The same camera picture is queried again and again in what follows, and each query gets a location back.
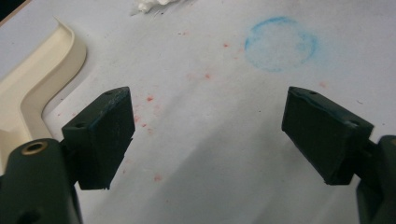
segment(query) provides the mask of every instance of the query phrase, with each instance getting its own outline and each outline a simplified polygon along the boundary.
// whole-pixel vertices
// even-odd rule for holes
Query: red stain
[[[324,88],[324,89],[327,88],[326,82],[323,82],[323,81],[319,83],[319,86],[322,87],[322,88]]]
[[[162,180],[163,180],[163,177],[162,177],[161,175],[156,174],[156,175],[154,176],[154,181],[155,181],[155,182],[160,182],[160,181],[162,181]]]
[[[140,117],[137,116],[137,115],[135,115],[135,116],[134,116],[134,122],[137,123],[137,122],[139,122],[139,120],[140,120]]]

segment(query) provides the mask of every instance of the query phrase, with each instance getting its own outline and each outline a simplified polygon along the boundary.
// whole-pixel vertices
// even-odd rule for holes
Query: hole
[[[76,124],[76,128],[83,128],[83,127],[85,127],[85,123],[84,122]]]
[[[42,143],[35,143],[35,144],[29,146],[28,148],[26,148],[26,150],[31,152],[31,151],[36,151],[42,147],[43,147]]]
[[[25,156],[30,156],[30,155],[34,155],[36,153],[39,153],[40,151],[46,149],[48,146],[47,142],[34,142],[28,146],[26,146],[23,150],[22,150],[22,155]]]
[[[41,218],[40,213],[37,211],[37,209],[34,209],[31,211],[24,212],[18,219],[17,224],[33,224],[39,221],[40,218]]]

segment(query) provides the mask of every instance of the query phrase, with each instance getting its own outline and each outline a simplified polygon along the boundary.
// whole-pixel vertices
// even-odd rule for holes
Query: beige plastic part
[[[56,30],[0,82],[0,174],[16,147],[51,134],[41,118],[47,102],[78,72],[86,47],[58,21]]]

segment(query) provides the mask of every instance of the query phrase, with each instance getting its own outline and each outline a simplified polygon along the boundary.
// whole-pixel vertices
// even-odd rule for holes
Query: blue ink mark
[[[317,38],[297,21],[275,17],[251,29],[245,42],[245,53],[254,66],[269,72],[281,72],[306,63],[317,46]]]

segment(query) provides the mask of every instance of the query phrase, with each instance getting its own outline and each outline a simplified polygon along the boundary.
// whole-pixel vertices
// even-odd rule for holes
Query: white table surface
[[[298,86],[372,122],[375,142],[396,133],[395,1],[186,0],[131,17],[133,4],[35,0],[0,27],[1,77],[53,16],[86,43],[43,113],[58,140],[99,94],[131,88],[134,140],[110,190],[78,191],[85,223],[359,223],[359,179],[326,186],[280,126]]]

